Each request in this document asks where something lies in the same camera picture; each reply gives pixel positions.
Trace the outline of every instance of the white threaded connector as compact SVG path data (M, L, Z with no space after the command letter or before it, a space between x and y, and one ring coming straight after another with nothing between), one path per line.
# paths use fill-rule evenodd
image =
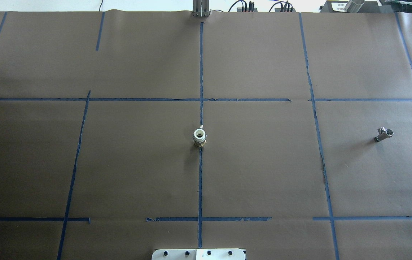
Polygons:
M193 132L193 143L196 147L203 148L206 143L206 132L203 130L203 125Z

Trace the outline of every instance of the white background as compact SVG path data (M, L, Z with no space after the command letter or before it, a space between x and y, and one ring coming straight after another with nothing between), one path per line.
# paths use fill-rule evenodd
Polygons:
M234 2L235 0L210 0L209 7L212 10L228 11ZM268 12L275 3L270 0L253 2L259 12ZM100 3L101 0L0 0L0 11L97 11ZM325 0L290 0L290 3L298 12L318 13ZM104 0L102 5L102 10L174 11L192 8L192 0Z

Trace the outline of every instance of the white label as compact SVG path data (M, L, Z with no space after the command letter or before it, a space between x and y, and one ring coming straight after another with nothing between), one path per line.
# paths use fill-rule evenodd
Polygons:
M346 3L331 3L333 10L336 12L345 12L346 11Z

